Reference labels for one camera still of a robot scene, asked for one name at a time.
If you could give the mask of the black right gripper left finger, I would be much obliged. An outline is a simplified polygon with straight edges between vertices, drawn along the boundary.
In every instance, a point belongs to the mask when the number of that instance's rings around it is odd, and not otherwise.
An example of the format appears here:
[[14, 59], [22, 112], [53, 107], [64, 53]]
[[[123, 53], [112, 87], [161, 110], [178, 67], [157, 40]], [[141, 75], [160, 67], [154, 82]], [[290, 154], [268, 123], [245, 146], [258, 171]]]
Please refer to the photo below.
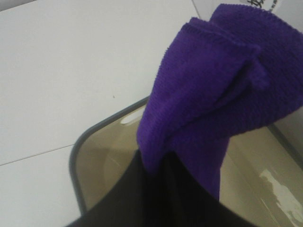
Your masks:
[[140, 151], [114, 187], [72, 227], [168, 227], [160, 181], [147, 175]]

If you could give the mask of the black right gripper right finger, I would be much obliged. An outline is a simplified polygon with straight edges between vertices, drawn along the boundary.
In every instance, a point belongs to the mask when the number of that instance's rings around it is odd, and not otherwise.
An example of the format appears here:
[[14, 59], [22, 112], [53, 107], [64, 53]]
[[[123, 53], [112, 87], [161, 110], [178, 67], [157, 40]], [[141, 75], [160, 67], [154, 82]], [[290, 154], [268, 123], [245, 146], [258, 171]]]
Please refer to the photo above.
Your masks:
[[220, 227], [217, 203], [176, 157], [165, 159], [165, 186], [173, 223], [178, 227]]

